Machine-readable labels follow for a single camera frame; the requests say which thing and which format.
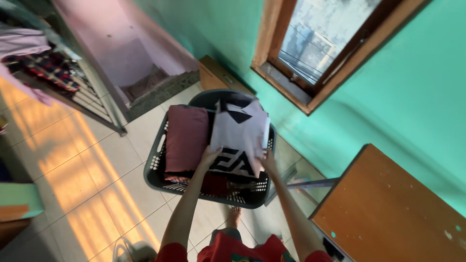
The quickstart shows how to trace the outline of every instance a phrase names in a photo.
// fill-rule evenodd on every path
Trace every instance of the person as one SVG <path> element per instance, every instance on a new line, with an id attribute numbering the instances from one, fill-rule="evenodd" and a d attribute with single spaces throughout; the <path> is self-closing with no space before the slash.
<path id="1" fill-rule="evenodd" d="M 212 152 L 210 146 L 207 146 L 204 151 L 198 168 L 171 215 L 155 262 L 187 261 L 188 236 L 202 180 L 221 150 L 222 148 L 219 148 Z M 311 222 L 298 207 L 288 192 L 286 184 L 280 178 L 272 151 L 270 149 L 264 150 L 267 152 L 263 158 L 260 158 L 260 161 L 275 184 L 299 260 L 301 262 L 331 262 L 332 259 L 325 252 L 325 247 L 314 231 Z M 240 215 L 241 208 L 235 207 L 231 210 L 227 227 L 222 230 L 214 230 L 210 245 L 199 252 L 198 262 L 295 261 L 276 235 L 271 235 L 263 245 L 258 245 L 255 248 L 248 248 L 242 244 L 241 235 L 237 230 Z"/>

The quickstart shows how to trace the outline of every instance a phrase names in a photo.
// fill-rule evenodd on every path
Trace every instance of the red shirt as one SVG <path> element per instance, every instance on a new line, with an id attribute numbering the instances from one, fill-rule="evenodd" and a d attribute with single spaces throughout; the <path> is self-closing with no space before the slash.
<path id="1" fill-rule="evenodd" d="M 179 243 L 164 246 L 154 262 L 187 262 L 186 249 Z M 276 235 L 258 248 L 248 248 L 237 239 L 219 232 L 215 242 L 198 254 L 198 262 L 294 262 L 288 250 Z M 332 262 L 324 251 L 315 251 L 305 262 Z"/>

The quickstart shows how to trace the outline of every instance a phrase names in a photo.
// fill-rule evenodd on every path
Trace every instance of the wooden window frame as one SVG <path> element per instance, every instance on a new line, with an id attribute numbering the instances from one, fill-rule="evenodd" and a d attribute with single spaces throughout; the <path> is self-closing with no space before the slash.
<path id="1" fill-rule="evenodd" d="M 314 84 L 293 77 L 278 57 L 297 0 L 264 0 L 251 69 L 309 116 L 431 0 L 382 0 L 329 68 Z M 312 99 L 304 104 L 261 66 L 269 63 Z"/>

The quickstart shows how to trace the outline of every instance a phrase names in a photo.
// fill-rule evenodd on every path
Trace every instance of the forearm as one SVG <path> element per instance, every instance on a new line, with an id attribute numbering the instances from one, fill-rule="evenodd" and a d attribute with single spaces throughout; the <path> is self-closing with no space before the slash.
<path id="1" fill-rule="evenodd" d="M 180 243 L 187 249 L 192 218 L 207 169 L 207 167 L 203 166 L 196 169 L 186 191 L 181 196 L 173 214 L 171 214 L 160 249 L 170 243 Z"/>
<path id="2" fill-rule="evenodd" d="M 270 177 L 275 184 L 275 189 L 300 261 L 304 261 L 309 254 L 316 250 L 325 251 L 325 247 L 312 227 L 312 223 L 307 219 L 291 196 L 285 182 L 283 182 L 278 174 L 271 174 Z"/>

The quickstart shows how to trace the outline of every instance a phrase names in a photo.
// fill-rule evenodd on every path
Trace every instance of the bare foot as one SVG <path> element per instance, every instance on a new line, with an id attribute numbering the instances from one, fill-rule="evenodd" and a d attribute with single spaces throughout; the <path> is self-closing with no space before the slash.
<path id="1" fill-rule="evenodd" d="M 233 207 L 226 222 L 227 228 L 238 228 L 241 217 L 241 207 Z"/>

